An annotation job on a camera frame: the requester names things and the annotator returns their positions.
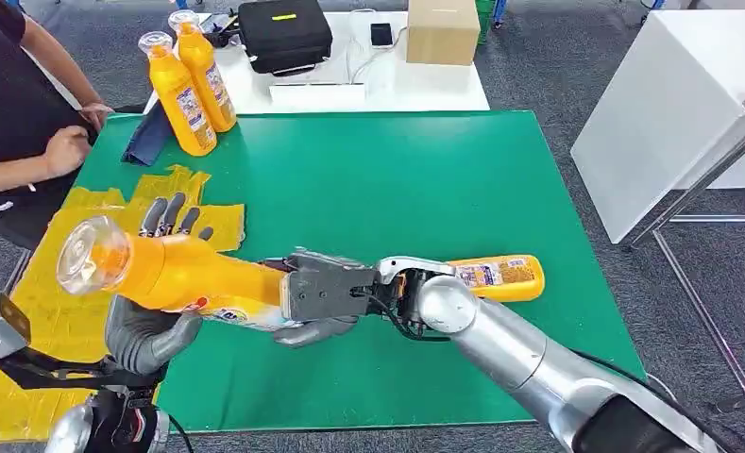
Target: clear bottle cap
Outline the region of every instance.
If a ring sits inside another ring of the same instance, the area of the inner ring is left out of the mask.
[[[172,53],[172,37],[162,31],[150,31],[139,38],[139,48],[151,58],[164,57]]]
[[[87,294],[118,283],[127,268],[127,235],[100,215],[78,225],[60,250],[56,278],[69,294]]]
[[[169,26],[179,35],[200,31],[199,16],[190,9],[181,9],[169,15]]]

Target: green cutting mat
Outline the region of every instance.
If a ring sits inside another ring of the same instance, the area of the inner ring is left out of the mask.
[[[538,123],[528,111],[245,116],[206,158],[169,142],[146,169],[120,163],[134,117],[109,120],[77,180],[131,196],[180,163],[212,175],[202,200],[246,203],[246,260],[295,246],[367,263],[530,253],[547,289],[510,305],[551,337],[644,376]],[[368,317],[290,350],[206,323],[175,358],[159,404],[189,430],[357,428],[529,420],[451,344]]]

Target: black case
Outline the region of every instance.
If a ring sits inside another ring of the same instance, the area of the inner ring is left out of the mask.
[[[243,3],[239,28],[256,73],[287,76],[330,57],[333,35],[316,0]]]

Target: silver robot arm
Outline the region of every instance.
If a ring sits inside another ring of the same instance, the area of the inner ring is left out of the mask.
[[[416,297],[422,321],[544,425],[568,452],[721,452],[688,417],[642,385],[586,360],[450,276]]]

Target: bottle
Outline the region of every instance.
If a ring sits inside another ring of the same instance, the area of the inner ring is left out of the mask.
[[[155,238],[122,231],[97,216],[78,225],[60,251],[56,277],[67,293],[104,290],[151,310],[196,310],[233,325],[294,327],[280,310],[285,273],[217,253],[186,234]]]
[[[172,53],[172,37],[151,31],[139,39],[149,58],[149,79],[183,151],[205,156],[216,146],[216,134],[202,109],[189,71]]]
[[[536,257],[506,255],[472,260],[448,261],[455,276],[478,297],[497,302],[536,299],[545,289],[545,275]]]
[[[236,113],[225,82],[213,59],[213,46],[202,36],[199,17],[190,9],[175,11],[169,26],[178,34],[178,54],[194,79],[205,113],[217,132],[226,132],[236,124]]]

